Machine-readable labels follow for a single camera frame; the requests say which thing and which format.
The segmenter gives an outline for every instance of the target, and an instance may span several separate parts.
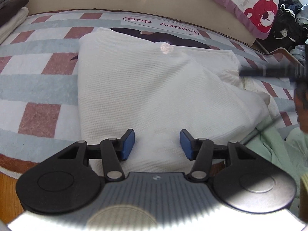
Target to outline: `wooden floor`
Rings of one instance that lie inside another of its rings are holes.
[[[16,179],[0,173],[0,219],[5,224],[23,212],[15,192],[16,182]]]

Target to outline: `red bear print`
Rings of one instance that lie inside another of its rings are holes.
[[[244,14],[261,32],[267,33],[272,27],[277,9],[273,0],[259,0],[253,8],[246,9]]]

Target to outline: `stack of folded clothes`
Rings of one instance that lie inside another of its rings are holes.
[[[0,0],[0,44],[22,24],[29,10],[29,0]]]

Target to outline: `white garment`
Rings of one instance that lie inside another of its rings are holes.
[[[241,89],[245,80],[229,50],[152,43],[100,28],[80,39],[78,65],[82,139],[97,144],[134,129],[126,174],[187,173],[193,162],[182,151],[181,129],[226,144],[269,114],[259,95]],[[90,164],[102,173],[100,161]]]
[[[6,24],[0,27],[0,44],[25,21],[28,14],[28,8],[23,7]]]

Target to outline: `bear nose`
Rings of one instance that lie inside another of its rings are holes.
[[[265,20],[267,19],[269,16],[269,13],[268,12],[265,12],[263,15],[262,15],[262,19]]]

